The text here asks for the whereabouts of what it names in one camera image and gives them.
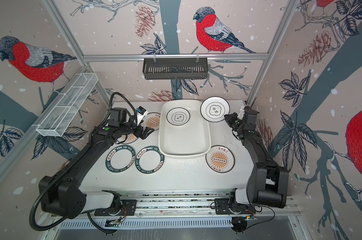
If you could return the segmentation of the white clover plate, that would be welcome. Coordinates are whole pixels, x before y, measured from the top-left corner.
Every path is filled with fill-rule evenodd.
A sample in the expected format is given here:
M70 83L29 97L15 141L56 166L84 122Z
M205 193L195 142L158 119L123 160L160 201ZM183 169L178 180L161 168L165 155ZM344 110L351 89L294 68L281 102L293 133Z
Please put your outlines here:
M185 125L190 117L190 112L185 108L173 108L166 115L167 121L174 126Z
M210 97L203 101L200 107L202 117L211 123L218 123L230 113L230 105L221 97Z

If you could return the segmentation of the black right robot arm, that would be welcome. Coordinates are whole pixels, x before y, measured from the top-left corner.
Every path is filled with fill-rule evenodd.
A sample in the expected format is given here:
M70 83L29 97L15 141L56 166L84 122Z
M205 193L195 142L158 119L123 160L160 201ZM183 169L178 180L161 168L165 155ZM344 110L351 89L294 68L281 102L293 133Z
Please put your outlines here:
M233 189L227 204L222 210L233 214L254 214L256 205L271 208L284 208L287 201L289 172L279 166L266 149L262 136L256 131L255 121L258 112L244 114L239 119L236 113L225 115L225 122L233 135L248 150L254 168L244 189Z

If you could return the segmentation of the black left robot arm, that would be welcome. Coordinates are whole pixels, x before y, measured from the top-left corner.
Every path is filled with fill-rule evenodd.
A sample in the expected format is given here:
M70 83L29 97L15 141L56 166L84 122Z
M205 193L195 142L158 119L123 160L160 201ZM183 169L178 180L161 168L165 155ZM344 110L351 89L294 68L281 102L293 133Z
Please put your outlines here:
M64 169L52 177L45 176L39 182L40 195L32 205L30 218L34 218L39 206L42 211L62 216L64 219L73 219L84 212L114 206L119 198L116 192L82 192L82 181L101 155L120 137L133 134L146 139L153 132L153 128L133 126L129 123L117 124L115 127L96 127L89 136L89 143Z

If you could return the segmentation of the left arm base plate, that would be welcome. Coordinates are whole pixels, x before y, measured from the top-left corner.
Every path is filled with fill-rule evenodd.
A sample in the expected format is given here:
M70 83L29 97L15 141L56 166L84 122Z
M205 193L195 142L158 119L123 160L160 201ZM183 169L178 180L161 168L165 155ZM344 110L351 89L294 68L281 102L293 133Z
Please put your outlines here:
M106 209L96 209L94 215L97 217L133 216L136 209L137 200L120 200L112 203Z

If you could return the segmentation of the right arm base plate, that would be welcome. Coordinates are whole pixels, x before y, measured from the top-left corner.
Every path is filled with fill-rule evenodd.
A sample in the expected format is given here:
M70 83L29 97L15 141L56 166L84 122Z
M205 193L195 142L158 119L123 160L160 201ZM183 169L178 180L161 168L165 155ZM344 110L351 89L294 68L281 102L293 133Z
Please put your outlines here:
M256 212L249 204L230 199L215 199L214 207L217 215L254 215Z

